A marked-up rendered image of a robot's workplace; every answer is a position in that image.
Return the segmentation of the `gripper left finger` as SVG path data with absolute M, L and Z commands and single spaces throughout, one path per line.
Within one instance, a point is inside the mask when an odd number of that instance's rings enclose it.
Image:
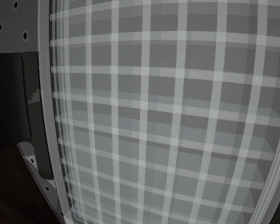
M 28 142 L 41 178 L 53 180 L 36 52 L 0 53 L 0 150 Z

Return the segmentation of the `grey perforated base plate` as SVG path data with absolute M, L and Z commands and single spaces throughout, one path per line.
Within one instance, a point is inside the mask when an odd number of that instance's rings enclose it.
M 38 0 L 0 0 L 0 53 L 38 51 Z M 55 180 L 40 177 L 34 147 L 17 144 L 25 163 L 52 211 L 66 224 Z

